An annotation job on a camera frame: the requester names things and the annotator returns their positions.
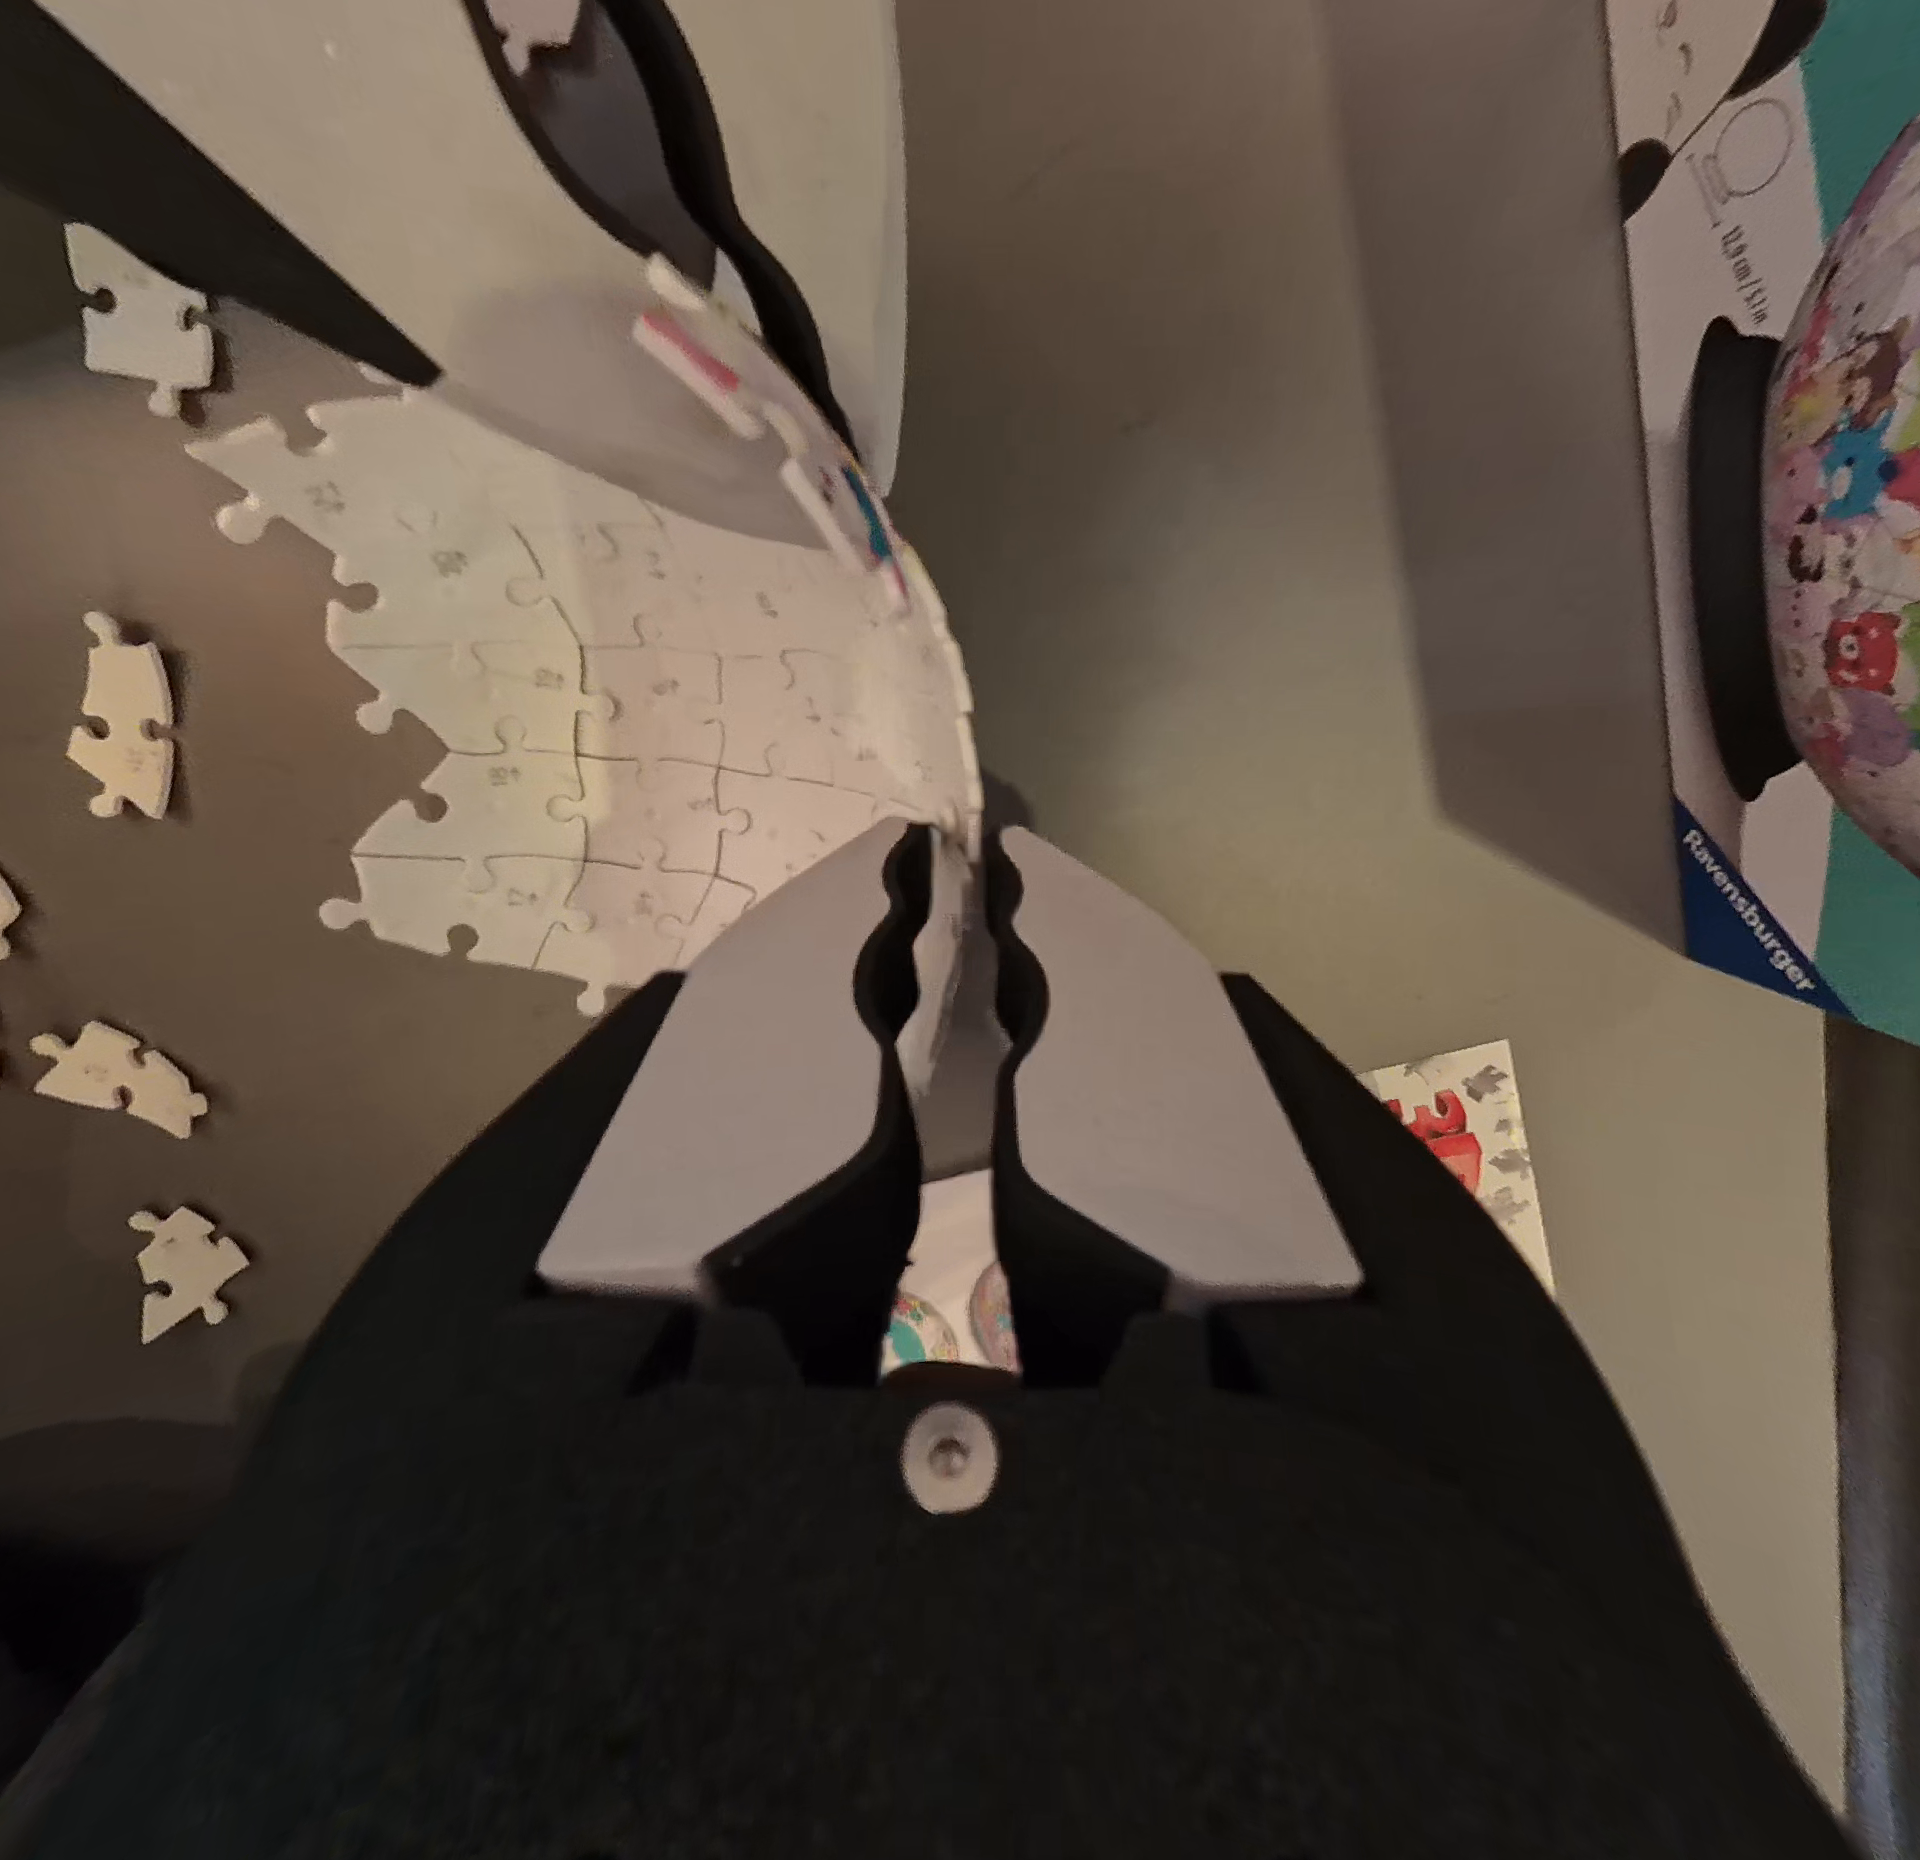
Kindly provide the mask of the puzzle instruction leaflet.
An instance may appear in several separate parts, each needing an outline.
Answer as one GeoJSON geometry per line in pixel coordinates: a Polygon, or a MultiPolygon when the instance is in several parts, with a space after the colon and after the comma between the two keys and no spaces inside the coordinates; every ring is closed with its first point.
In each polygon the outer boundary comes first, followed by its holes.
{"type": "MultiPolygon", "coordinates": [[[[1360,1075],[1366,1090],[1460,1180],[1547,1294],[1555,1278],[1524,1105],[1505,1042],[1360,1075]]],[[[990,1171],[927,1180],[920,1223],[878,1344],[878,1371],[969,1364],[1020,1371],[995,1255],[990,1171]]]]}

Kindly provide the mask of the colourful puzzle ball box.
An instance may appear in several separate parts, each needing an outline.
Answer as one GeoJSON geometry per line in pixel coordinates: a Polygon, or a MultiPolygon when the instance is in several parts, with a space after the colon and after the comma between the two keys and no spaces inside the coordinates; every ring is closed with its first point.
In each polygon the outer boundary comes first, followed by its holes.
{"type": "Polygon", "coordinates": [[[1918,1040],[1918,0],[1603,0],[1685,953],[1918,1040]]]}

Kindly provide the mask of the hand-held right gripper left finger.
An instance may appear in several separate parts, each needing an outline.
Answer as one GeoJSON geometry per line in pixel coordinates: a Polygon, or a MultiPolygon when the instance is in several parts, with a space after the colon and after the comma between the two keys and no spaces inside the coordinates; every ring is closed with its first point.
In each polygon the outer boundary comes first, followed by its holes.
{"type": "Polygon", "coordinates": [[[886,1064],[932,1078],[932,827],[878,821],[699,953],[537,1258],[561,1292],[701,1295],[708,1255],[852,1162],[886,1064]]]}

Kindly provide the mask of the partly built white puzzle ball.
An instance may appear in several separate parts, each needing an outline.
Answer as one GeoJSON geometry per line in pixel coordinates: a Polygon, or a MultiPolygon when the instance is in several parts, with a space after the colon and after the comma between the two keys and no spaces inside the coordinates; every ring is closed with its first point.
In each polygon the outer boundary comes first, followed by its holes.
{"type": "Polygon", "coordinates": [[[252,418],[186,453],[232,487],[233,544],[330,554],[322,639],[439,745],[347,849],[322,928],[564,979],[605,1010],[689,967],[759,899],[880,821],[932,832],[900,1036],[923,1095],[979,858],[971,686],[918,552],[847,442],[669,262],[627,331],[640,388],[765,501],[697,516],[513,442],[416,388],[316,403],[313,440],[252,418]]]}

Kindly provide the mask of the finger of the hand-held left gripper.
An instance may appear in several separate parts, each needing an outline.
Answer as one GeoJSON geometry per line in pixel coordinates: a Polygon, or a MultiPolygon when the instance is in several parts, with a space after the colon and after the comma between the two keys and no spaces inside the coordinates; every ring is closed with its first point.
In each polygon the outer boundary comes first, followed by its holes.
{"type": "Polygon", "coordinates": [[[581,0],[564,165],[896,460],[907,171],[896,0],[581,0]]]}
{"type": "Polygon", "coordinates": [[[443,368],[402,386],[697,516],[772,526],[627,362],[653,261],[708,286],[590,201],[483,0],[35,1],[443,368]]]}

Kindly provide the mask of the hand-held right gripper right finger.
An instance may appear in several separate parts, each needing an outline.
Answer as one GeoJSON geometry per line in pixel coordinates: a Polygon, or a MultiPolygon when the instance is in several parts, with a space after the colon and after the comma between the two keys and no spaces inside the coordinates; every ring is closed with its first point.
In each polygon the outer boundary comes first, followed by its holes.
{"type": "Polygon", "coordinates": [[[982,864],[1023,1180],[1172,1292],[1353,1292],[1331,1201],[1220,974],[1160,913],[1011,824],[982,864]]]}

